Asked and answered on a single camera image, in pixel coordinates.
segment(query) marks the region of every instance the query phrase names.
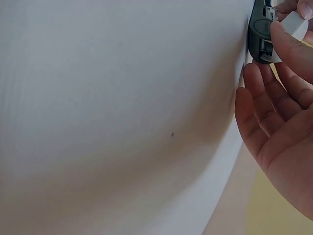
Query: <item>white surface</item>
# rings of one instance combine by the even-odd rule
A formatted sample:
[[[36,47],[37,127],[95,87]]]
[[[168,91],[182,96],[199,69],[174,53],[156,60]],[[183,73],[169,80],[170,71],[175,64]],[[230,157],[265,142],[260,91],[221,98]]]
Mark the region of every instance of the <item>white surface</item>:
[[[252,5],[0,1],[0,234],[200,235]]]
[[[259,170],[256,161],[243,145],[219,203],[202,235],[246,234],[246,209]]]
[[[299,13],[292,11],[286,18],[284,18],[284,20],[282,20],[282,25],[287,33],[295,39],[302,41],[304,36],[307,34],[309,21],[303,19]],[[274,49],[272,61],[273,63],[282,62]]]

